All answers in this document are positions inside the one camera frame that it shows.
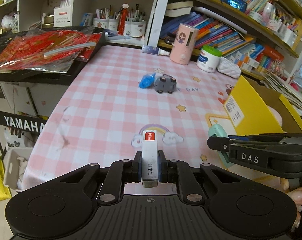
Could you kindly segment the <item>person right hand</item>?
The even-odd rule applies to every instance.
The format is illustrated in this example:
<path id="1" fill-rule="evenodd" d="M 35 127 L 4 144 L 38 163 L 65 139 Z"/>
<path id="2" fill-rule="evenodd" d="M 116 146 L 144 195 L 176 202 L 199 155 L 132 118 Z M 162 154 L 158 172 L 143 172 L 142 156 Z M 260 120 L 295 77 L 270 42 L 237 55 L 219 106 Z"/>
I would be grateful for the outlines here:
<path id="1" fill-rule="evenodd" d="M 302 211 L 302 187 L 289 191 L 289 181 L 285 178 L 280 178 L 280 184 L 285 193 L 290 196 L 296 204 L 298 214 L 294 222 L 294 227 L 298 228 L 301 220 L 300 212 Z"/>

